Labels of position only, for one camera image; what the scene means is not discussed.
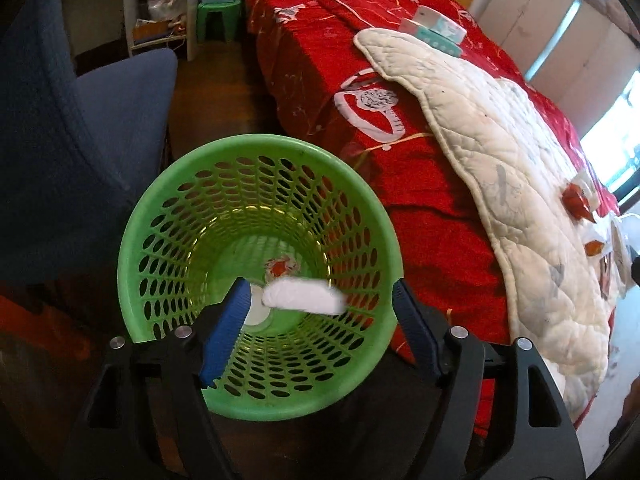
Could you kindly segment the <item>person's right hand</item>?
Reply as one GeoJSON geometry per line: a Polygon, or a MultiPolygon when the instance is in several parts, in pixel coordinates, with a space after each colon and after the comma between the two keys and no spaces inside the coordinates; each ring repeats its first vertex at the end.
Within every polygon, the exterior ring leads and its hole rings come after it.
{"type": "Polygon", "coordinates": [[[629,392],[623,403],[623,418],[631,419],[640,412],[640,377],[637,377],[630,386],[629,392]]]}

